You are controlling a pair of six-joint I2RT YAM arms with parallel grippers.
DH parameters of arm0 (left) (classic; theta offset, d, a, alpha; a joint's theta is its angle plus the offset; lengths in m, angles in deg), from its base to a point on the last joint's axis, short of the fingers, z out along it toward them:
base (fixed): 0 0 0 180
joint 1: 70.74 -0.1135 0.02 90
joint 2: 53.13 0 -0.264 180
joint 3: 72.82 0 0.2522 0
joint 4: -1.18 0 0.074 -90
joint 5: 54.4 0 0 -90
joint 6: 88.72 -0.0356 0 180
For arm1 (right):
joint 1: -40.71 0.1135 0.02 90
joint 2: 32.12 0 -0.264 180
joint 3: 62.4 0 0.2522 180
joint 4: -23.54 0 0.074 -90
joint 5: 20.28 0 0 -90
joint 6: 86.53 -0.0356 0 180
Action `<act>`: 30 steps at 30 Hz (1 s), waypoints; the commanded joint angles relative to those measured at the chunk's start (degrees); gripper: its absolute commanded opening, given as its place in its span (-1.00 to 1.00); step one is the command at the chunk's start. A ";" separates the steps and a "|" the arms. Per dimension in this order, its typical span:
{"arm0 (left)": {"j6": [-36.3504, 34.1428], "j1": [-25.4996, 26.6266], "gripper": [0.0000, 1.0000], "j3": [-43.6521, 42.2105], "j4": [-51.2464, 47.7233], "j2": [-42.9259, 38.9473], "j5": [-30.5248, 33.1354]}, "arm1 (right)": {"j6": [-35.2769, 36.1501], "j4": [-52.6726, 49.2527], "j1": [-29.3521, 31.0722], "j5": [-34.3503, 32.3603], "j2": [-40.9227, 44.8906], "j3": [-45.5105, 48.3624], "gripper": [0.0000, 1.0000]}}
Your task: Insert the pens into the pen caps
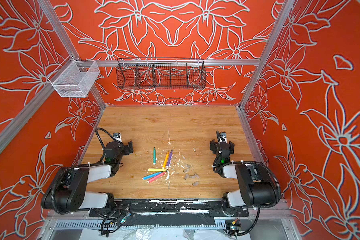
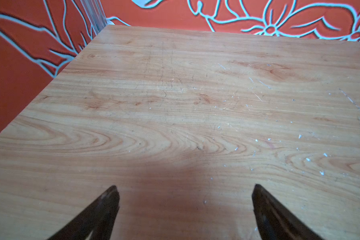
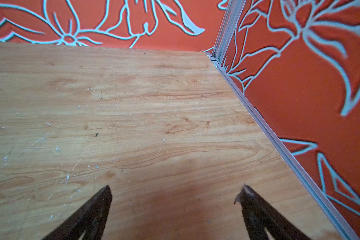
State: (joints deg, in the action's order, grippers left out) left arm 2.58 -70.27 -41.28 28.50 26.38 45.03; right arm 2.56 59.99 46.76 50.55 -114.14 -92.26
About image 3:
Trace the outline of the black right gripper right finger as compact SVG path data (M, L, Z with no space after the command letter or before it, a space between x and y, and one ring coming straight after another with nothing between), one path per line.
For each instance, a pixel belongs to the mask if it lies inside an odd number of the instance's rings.
M275 240L309 239L248 185L243 185L235 203L242 206L242 216L251 240L268 240L268 234Z

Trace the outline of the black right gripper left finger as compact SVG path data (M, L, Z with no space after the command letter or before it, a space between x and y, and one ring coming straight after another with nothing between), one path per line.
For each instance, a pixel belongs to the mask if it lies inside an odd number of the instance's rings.
M44 239L100 240L104 234L112 199L110 186L103 187Z

